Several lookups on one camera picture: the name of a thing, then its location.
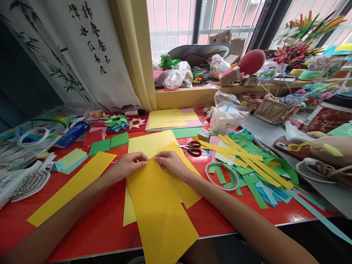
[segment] table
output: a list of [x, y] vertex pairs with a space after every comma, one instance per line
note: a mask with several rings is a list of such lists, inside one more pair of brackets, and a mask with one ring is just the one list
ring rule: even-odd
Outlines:
[[[204, 127], [208, 128], [209, 124], [205, 122], [205, 117], [199, 109], [197, 109], [197, 114], [202, 120]], [[143, 135], [145, 135], [144, 131], [129, 133], [130, 138]], [[191, 138], [178, 139], [180, 144], [185, 144], [189, 141], [191, 141]], [[52, 148], [50, 151], [55, 152], [58, 155], [57, 159], [59, 159], [75, 148], [82, 148], [86, 152], [89, 151], [89, 147], [83, 147], [83, 142], [75, 142], [65, 149]], [[127, 153], [127, 150], [128, 146], [125, 145], [112, 149], [109, 153], [116, 154], [116, 159], [118, 159], [124, 153]], [[206, 178], [204, 170], [207, 163], [210, 162], [210, 157], [202, 155], [196, 158], [188, 155], [187, 158], [193, 163], [202, 177]], [[90, 158], [86, 159], [70, 175], [53, 171], [50, 180], [40, 192], [25, 200], [8, 203], [0, 210], [0, 256], [8, 252], [34, 230], [34, 226], [26, 222], [26, 219], [64, 186], [89, 160]], [[237, 195], [235, 191], [230, 193], [276, 226], [316, 219], [294, 199], [288, 204], [281, 202], [276, 208], [260, 209], [248, 188], [243, 187], [242, 190], [243, 196]], [[64, 237], [48, 261], [73, 260], [141, 248], [142, 244], [137, 223], [122, 227], [124, 199], [125, 180], [108, 189], [91, 206], [90, 210], [81, 217]], [[324, 212], [318, 208], [316, 209], [326, 217], [336, 215], [336, 213], [330, 211]], [[204, 198], [186, 210], [186, 212], [200, 238], [236, 232], [229, 222]]]

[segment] finger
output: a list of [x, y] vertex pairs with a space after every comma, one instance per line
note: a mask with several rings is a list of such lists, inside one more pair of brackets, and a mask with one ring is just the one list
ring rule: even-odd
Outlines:
[[163, 158], [163, 157], [154, 157], [154, 160], [157, 162], [157, 163], [161, 163], [161, 164], [165, 164], [167, 159], [166, 158]]
[[170, 151], [161, 151], [158, 154], [156, 154], [154, 157], [167, 157]]
[[132, 160], [134, 160], [134, 159], [136, 159], [138, 161], [147, 161], [148, 160], [148, 157], [143, 152], [135, 152], [135, 153], [131, 153], [130, 155], [131, 155]]
[[142, 168], [142, 167], [146, 166], [147, 164], [148, 164], [148, 162], [146, 162], [146, 161], [140, 161], [138, 163], [133, 163], [132, 164], [132, 169], [135, 171], [135, 170], [137, 170], [139, 168]]

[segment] white plastic bag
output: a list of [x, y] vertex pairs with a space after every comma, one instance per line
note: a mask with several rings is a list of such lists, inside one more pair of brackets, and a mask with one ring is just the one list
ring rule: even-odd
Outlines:
[[226, 135], [241, 125], [251, 109], [241, 106], [235, 95], [217, 91], [214, 95], [215, 109], [210, 120], [210, 127], [216, 134]]
[[155, 80], [156, 86], [164, 86], [170, 89], [192, 87], [192, 72], [188, 62], [181, 61], [174, 69], [163, 72]]
[[219, 54], [215, 54], [212, 56], [212, 63], [210, 65], [210, 72], [212, 70], [216, 72], [224, 72], [231, 68], [230, 63], [226, 62], [223, 57]]

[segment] cardboard box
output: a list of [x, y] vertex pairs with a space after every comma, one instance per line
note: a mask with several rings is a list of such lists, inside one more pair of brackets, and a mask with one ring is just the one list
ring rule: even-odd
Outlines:
[[220, 86], [225, 87], [237, 80], [241, 79], [241, 73], [239, 67], [233, 67], [219, 74]]

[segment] white curtain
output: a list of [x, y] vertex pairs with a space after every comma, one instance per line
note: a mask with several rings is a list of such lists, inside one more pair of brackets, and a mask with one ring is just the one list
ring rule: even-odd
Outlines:
[[65, 103], [141, 109], [107, 0], [1, 0], [0, 18], [57, 83]]

